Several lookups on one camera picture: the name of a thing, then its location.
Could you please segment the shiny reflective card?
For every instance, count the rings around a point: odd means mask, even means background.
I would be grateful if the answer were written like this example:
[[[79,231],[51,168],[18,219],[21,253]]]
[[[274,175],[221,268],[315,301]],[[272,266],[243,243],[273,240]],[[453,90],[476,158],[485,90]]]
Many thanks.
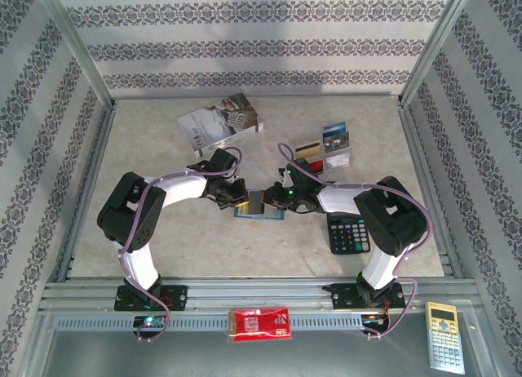
[[[247,209],[248,215],[263,215],[264,214],[264,203],[263,203],[263,191],[262,190],[250,190],[249,191],[249,204]]]

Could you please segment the blue leather card holder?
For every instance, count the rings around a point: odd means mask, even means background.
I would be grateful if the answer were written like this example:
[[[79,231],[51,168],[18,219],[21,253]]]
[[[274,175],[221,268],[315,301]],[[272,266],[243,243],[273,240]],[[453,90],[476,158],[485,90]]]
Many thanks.
[[[234,216],[237,218],[253,220],[283,220],[284,211],[270,206],[262,206],[258,210],[255,209],[254,211],[250,211],[248,206],[241,206],[234,209]]]

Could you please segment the gold card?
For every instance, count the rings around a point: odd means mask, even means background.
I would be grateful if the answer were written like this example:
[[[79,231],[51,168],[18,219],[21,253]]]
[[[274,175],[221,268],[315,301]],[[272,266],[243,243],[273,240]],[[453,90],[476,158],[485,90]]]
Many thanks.
[[[321,143],[319,140],[297,145],[294,149],[296,158],[317,157],[321,154]]]

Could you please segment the pale silver card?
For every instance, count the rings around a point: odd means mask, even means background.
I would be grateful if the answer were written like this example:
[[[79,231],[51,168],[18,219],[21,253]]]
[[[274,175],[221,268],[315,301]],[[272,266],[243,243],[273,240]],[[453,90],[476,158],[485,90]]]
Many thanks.
[[[347,167],[351,165],[352,155],[350,152],[338,153],[325,157],[325,164],[327,169],[333,169],[337,167]]]

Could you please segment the clear acrylic card stand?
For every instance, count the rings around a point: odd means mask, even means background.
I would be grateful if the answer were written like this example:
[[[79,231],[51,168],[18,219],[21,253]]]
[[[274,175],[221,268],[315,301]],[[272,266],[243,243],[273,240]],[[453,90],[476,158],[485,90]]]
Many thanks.
[[[324,171],[322,173],[324,173],[325,171],[332,171],[332,170],[338,169],[338,168],[344,168],[344,167],[337,167],[337,168],[333,168],[333,169],[327,169],[326,168],[326,164],[325,164],[325,157],[326,156],[330,156],[330,155],[335,155],[335,154],[338,154],[338,153],[345,153],[345,152],[350,152],[352,154],[352,147],[351,147],[351,141],[350,141],[350,132],[349,132],[348,127],[347,127],[346,131],[349,133],[349,146],[346,147],[345,149],[340,149],[340,150],[333,151],[333,152],[330,152],[330,153],[327,153],[325,151],[325,146],[324,146],[324,143],[323,143],[323,139],[324,138],[323,138],[322,133],[321,133],[322,127],[323,126],[312,128],[311,133],[309,134],[309,136],[307,136],[305,138],[302,138],[301,140],[297,140],[296,144],[294,145],[294,148],[293,148],[294,155],[295,155],[294,149],[295,149],[295,147],[297,145],[306,144],[306,143],[310,143],[312,141],[319,140],[320,143],[321,143],[321,154],[319,156],[317,156],[317,157],[308,157],[308,158],[298,158],[298,159],[306,160],[309,163],[309,165],[310,165],[310,163],[312,161],[321,159],[324,162]]]

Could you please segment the black card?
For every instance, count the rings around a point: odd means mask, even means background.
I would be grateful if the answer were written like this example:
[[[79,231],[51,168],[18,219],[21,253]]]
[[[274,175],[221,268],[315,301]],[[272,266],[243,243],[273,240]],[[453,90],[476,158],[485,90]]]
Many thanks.
[[[327,153],[337,151],[340,149],[345,149],[349,146],[349,133],[347,131],[344,131],[336,135],[326,136],[323,139],[323,143],[325,146],[325,151]]]

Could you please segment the black desk calculator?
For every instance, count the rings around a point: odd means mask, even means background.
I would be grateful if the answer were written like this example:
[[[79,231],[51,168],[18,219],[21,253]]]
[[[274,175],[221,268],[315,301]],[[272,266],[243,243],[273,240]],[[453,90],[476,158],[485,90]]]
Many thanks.
[[[330,251],[334,255],[358,255],[370,252],[369,232],[360,215],[328,213],[327,230]]]

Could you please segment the paperback book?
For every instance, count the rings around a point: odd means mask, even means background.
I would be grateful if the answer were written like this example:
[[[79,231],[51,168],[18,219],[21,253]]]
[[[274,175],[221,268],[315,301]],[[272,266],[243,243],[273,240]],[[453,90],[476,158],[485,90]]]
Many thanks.
[[[183,115],[178,123],[196,157],[204,157],[264,128],[243,93]]]

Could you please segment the aluminium back bar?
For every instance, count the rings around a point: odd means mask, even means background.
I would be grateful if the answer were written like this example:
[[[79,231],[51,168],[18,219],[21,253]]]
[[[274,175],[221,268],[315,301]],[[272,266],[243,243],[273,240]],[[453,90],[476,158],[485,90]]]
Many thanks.
[[[195,95],[195,94],[186,94],[186,95],[134,95],[134,96],[114,96],[114,101],[119,100],[188,100],[188,99],[204,99],[208,100],[210,98],[224,98],[232,96],[231,94],[217,94],[217,95]],[[377,97],[390,97],[394,99],[400,99],[399,94],[392,94],[391,92],[363,92],[363,91],[353,91],[353,92],[326,92],[326,93],[301,93],[301,92],[295,92],[295,93],[276,93],[276,92],[260,92],[260,93],[254,93],[254,94],[246,94],[247,98],[307,98],[307,97],[369,97],[369,98],[377,98]]]

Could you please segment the gold scientific calculator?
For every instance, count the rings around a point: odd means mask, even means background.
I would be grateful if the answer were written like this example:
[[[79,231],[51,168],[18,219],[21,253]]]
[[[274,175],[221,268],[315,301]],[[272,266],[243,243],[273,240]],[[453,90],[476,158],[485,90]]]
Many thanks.
[[[430,367],[464,375],[465,366],[456,307],[428,301],[425,312]]]

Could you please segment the aluminium mounting rail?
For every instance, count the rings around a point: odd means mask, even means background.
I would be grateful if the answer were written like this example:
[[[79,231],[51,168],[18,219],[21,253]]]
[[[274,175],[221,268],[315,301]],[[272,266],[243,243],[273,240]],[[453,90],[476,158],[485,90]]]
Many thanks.
[[[323,287],[336,283],[353,283],[353,278],[338,277],[195,277],[163,280],[165,285],[188,288],[186,309],[189,313],[222,312],[230,308],[283,305],[296,312],[333,309],[331,295]],[[483,302],[476,282],[452,277],[420,277],[414,305],[421,308],[427,301],[442,304]],[[111,313],[117,287],[115,277],[76,277],[66,282],[48,283],[38,305],[40,313]]]

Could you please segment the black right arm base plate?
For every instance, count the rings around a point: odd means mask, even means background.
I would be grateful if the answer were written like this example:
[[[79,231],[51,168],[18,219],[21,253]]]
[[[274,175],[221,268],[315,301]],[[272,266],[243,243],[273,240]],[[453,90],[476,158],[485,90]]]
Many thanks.
[[[404,308],[405,297],[400,283],[392,283],[377,299],[368,304],[358,294],[355,283],[334,283],[323,287],[331,295],[333,308],[367,309],[367,308]]]

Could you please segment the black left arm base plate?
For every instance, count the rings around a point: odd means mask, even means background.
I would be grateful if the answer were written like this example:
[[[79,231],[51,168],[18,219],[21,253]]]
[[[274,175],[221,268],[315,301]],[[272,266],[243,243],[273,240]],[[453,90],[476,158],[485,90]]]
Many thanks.
[[[155,295],[170,311],[184,311],[188,299],[186,286],[164,285]],[[122,285],[117,288],[114,309],[118,312],[160,311],[163,307],[146,297],[132,286]]]

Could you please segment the aluminium side rail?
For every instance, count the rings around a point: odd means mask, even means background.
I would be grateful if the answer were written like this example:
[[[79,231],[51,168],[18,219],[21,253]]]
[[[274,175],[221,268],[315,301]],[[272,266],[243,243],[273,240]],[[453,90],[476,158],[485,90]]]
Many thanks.
[[[436,188],[431,179],[430,167],[424,155],[413,119],[409,110],[400,101],[397,102],[397,109],[418,178],[422,198],[432,217],[433,240],[439,253],[443,271],[446,277],[464,279],[466,276],[462,271],[449,228],[445,222],[444,213],[436,194]]]
[[[82,230],[91,204],[95,183],[100,171],[104,151],[112,128],[113,119],[117,111],[117,102],[104,107],[100,122],[93,137],[89,156],[87,157],[82,180],[78,187],[78,199],[75,206],[69,229],[64,234],[62,245],[57,256],[55,267],[49,282],[65,282],[69,277],[70,269],[77,246],[81,240]]]

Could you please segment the aluminium frame post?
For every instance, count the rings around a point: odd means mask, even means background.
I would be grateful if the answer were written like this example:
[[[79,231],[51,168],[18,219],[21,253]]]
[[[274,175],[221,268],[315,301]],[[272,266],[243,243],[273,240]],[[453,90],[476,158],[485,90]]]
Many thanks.
[[[446,38],[449,36],[451,29],[460,16],[462,9],[466,6],[467,1],[468,0],[447,1],[439,20],[427,39],[426,46],[423,48],[402,92],[399,94],[400,106],[405,107],[413,99],[415,92],[430,69],[436,55],[440,52],[441,47],[444,45]]]
[[[65,5],[61,0],[40,0],[46,11],[55,22],[56,27],[60,31],[63,39],[67,43],[69,50],[79,63],[82,72],[86,75],[87,80],[93,87],[95,93],[100,98],[102,104],[112,108],[115,99],[110,94],[109,89],[95,66],[95,62],[91,57],[84,41],[77,31]]]

